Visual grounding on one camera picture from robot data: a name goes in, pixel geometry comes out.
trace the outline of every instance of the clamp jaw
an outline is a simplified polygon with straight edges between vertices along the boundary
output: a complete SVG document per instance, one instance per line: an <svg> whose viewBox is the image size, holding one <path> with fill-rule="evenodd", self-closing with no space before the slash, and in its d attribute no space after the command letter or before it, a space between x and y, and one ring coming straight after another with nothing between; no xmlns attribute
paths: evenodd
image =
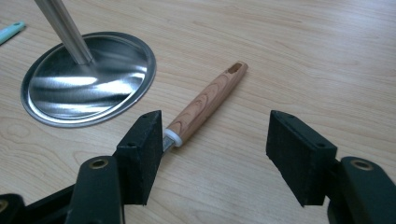
<svg viewBox="0 0 396 224"><path fill-rule="evenodd" d="M271 111L266 153L301 206L330 198L331 224L396 223L396 187L384 170L337 147L293 115Z"/></svg>

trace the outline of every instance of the light wood grain surface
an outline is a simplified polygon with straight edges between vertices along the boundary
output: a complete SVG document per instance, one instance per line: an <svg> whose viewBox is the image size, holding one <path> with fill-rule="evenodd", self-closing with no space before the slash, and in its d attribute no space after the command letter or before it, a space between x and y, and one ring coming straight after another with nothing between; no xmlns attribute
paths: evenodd
<svg viewBox="0 0 396 224"><path fill-rule="evenodd" d="M148 93L87 128L41 124L23 109L21 81L60 39L34 1L2 0L0 26L26 29L0 46L0 194L27 204L76 181L87 159L111 155L136 119L163 126L240 60L247 74L181 148L163 157L148 205L127 223L328 223L300 207L265 155L269 113L293 114L338 146L337 159L376 162L396 180L396 2L64 0L82 34L135 35L154 51Z"/></svg>

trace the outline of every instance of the hole in handle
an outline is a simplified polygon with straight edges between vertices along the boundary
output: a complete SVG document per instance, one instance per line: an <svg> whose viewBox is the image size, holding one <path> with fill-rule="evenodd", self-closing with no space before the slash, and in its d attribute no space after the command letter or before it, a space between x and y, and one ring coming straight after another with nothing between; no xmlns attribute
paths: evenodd
<svg viewBox="0 0 396 224"><path fill-rule="evenodd" d="M231 68L228 69L228 73L232 74L239 70L242 67L241 63L234 64Z"/></svg>

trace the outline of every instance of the metal pole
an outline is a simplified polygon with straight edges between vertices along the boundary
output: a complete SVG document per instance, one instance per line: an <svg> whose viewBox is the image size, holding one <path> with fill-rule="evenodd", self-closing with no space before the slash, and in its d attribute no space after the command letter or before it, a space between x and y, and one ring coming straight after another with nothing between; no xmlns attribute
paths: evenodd
<svg viewBox="0 0 396 224"><path fill-rule="evenodd" d="M92 55L77 26L61 0L35 0L56 34L61 38L67 51L77 64L86 64Z"/></svg>

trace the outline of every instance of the round metal base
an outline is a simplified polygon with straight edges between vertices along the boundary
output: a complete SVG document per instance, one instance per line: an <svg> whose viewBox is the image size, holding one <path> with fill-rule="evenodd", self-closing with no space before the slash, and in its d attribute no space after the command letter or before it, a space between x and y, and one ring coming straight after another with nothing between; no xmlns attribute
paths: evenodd
<svg viewBox="0 0 396 224"><path fill-rule="evenodd" d="M83 38L92 62L76 64L60 44L27 72L21 101L33 118L56 127L88 126L117 116L148 90L156 71L148 45L112 32Z"/></svg>

